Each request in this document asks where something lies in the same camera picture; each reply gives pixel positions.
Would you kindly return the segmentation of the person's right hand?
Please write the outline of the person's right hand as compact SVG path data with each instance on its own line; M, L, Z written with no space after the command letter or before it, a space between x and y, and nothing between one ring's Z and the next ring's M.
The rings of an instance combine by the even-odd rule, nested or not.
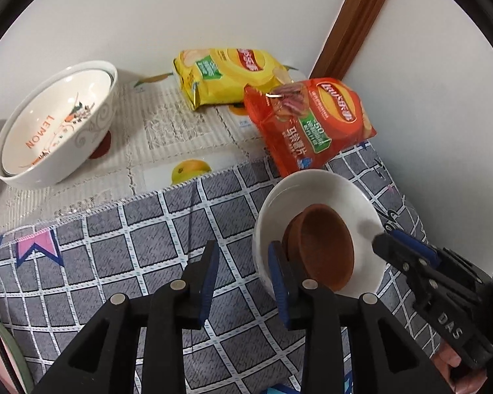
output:
M486 371L483 369L471 371L457 379L456 372L461 358L444 340L440 342L436 353L431 357L431 361L454 393L478 393L487 380Z

